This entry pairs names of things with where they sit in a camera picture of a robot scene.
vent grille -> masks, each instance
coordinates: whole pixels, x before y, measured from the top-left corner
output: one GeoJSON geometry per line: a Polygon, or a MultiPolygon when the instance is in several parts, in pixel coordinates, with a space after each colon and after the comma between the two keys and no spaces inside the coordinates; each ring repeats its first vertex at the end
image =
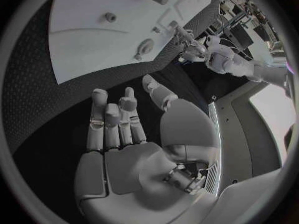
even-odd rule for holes
{"type": "Polygon", "coordinates": [[[219,180],[219,163],[218,161],[209,168],[205,189],[211,194],[217,192],[217,185],[219,180]]]}

black fabric surface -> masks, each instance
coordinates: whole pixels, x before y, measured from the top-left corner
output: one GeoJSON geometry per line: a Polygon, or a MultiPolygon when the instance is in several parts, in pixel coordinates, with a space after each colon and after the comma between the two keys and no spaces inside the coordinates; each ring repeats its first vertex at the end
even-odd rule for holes
{"type": "MultiPolygon", "coordinates": [[[[208,112],[204,98],[179,65],[170,63],[152,76],[180,98],[208,112]]],[[[160,145],[159,121],[163,111],[143,90],[142,77],[108,89],[108,102],[118,103],[127,86],[135,90],[137,109],[148,141],[160,145]]],[[[75,203],[73,186],[79,159],[86,149],[90,111],[91,99],[73,106],[36,131],[14,154],[22,176],[36,195],[72,224],[85,223],[75,203]]]]}
{"type": "MultiPolygon", "coordinates": [[[[200,35],[218,16],[219,3],[220,0],[212,0],[185,28],[200,35]]],[[[28,23],[6,70],[2,113],[12,152],[50,119],[85,100],[94,88],[108,89],[161,70],[179,53],[172,40],[152,62],[114,67],[57,85],[48,49],[51,4],[52,0],[46,2],[28,23]]]]}

